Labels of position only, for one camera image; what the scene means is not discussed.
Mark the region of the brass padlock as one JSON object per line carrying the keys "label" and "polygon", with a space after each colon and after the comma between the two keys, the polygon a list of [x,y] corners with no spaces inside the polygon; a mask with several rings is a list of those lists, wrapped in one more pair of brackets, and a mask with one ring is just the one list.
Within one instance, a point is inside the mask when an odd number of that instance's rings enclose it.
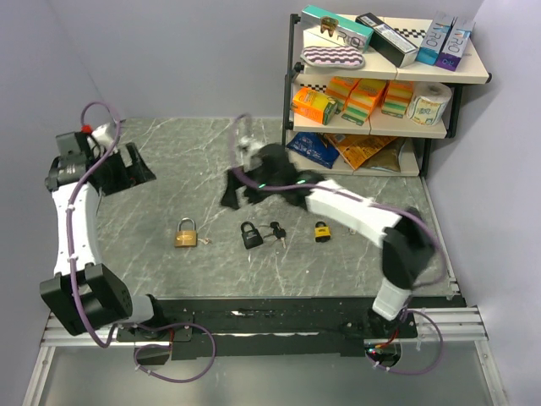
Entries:
{"label": "brass padlock", "polygon": [[193,248],[198,244],[196,223],[189,217],[182,218],[177,225],[174,236],[174,248]]}

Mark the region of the black keys bunch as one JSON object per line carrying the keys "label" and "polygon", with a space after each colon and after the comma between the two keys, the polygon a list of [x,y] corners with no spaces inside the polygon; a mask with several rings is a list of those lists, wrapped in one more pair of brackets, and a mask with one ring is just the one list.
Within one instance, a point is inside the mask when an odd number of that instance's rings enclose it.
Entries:
{"label": "black keys bunch", "polygon": [[263,228],[267,231],[267,234],[262,237],[263,242],[269,239],[274,239],[281,243],[283,248],[287,247],[287,231],[281,226],[278,221],[272,221],[269,224],[259,225],[259,228]]}

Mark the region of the yellow padlock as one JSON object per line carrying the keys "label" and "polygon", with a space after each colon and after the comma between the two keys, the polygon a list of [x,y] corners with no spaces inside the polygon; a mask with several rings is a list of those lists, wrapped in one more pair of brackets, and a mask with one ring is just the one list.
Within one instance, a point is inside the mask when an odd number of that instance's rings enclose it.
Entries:
{"label": "yellow padlock", "polygon": [[314,225],[314,241],[316,243],[324,243],[331,239],[331,229],[323,221],[318,221]]}

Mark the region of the black padlock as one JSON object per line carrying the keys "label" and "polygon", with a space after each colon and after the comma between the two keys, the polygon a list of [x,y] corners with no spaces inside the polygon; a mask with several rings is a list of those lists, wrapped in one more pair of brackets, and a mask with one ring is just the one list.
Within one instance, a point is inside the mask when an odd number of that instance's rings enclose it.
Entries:
{"label": "black padlock", "polygon": [[259,247],[264,243],[259,230],[252,222],[243,222],[240,226],[243,245],[246,250]]}

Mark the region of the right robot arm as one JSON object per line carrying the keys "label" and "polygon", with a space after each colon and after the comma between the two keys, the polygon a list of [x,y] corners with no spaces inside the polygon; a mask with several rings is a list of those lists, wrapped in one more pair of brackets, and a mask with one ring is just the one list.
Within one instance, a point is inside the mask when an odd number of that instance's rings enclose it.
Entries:
{"label": "right robot arm", "polygon": [[438,248],[420,215],[413,209],[380,205],[316,171],[298,170],[280,144],[263,145],[245,138],[231,146],[229,159],[223,206],[239,208],[238,189],[244,190],[252,205],[279,195],[287,204],[339,222],[380,248],[383,280],[369,327],[379,337],[390,336]]}

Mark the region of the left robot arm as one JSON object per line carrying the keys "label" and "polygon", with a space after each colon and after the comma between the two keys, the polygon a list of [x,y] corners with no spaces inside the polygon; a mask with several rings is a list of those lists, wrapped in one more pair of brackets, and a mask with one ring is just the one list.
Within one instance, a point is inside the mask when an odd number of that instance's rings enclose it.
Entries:
{"label": "left robot arm", "polygon": [[111,124],[56,138],[59,155],[45,179],[56,212],[58,253],[53,277],[40,284],[40,295],[65,330],[78,336],[89,327],[136,326],[145,338],[165,334],[167,318],[150,294],[134,296],[104,263],[98,244],[96,217],[101,197],[150,182],[135,143],[126,144],[126,164],[113,144]]}

